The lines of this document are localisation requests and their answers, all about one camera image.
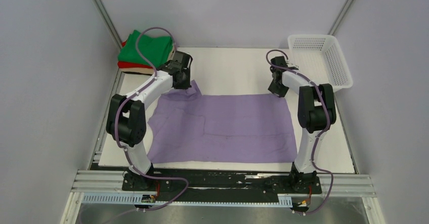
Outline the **purple t shirt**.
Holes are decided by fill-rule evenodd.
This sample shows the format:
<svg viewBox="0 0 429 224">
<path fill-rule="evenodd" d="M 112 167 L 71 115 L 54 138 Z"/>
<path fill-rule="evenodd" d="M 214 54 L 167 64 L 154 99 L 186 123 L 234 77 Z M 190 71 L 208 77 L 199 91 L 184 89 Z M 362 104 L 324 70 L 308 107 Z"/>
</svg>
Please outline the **purple t shirt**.
<svg viewBox="0 0 429 224">
<path fill-rule="evenodd" d="M 162 94 L 148 124 L 154 164 L 291 163 L 297 157 L 287 101 L 273 94 L 204 95 L 193 81 L 189 89 Z"/>
</svg>

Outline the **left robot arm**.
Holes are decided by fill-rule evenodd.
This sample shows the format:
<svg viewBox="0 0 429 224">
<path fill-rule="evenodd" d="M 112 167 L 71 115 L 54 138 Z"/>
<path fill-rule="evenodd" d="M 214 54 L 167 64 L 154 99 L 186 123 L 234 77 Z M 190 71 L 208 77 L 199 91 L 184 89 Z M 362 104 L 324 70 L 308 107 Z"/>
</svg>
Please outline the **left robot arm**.
<svg viewBox="0 0 429 224">
<path fill-rule="evenodd" d="M 135 182 L 142 190 L 151 189 L 156 179 L 150 173 L 153 164 L 143 144 L 146 110 L 167 90 L 190 88 L 192 61 L 191 55 L 177 51 L 142 85 L 126 95 L 115 94 L 110 100 L 106 131 L 124 151 L 129 171 L 136 175 Z"/>
</svg>

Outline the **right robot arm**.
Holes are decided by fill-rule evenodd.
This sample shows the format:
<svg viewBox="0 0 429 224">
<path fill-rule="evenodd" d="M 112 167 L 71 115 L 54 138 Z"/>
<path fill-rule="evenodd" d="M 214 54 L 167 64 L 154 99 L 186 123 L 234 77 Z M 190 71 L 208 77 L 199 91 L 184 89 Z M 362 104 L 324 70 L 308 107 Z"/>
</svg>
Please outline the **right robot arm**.
<svg viewBox="0 0 429 224">
<path fill-rule="evenodd" d="M 289 67 L 287 58 L 277 56 L 269 60 L 272 81 L 268 90 L 282 98 L 290 89 L 298 94 L 297 118 L 302 137 L 297 158 L 292 163 L 289 185 L 299 193 L 309 183 L 316 182 L 316 171 L 321 170 L 315 166 L 318 145 L 335 124 L 336 109 L 332 86 L 316 84 L 296 67 Z"/>
</svg>

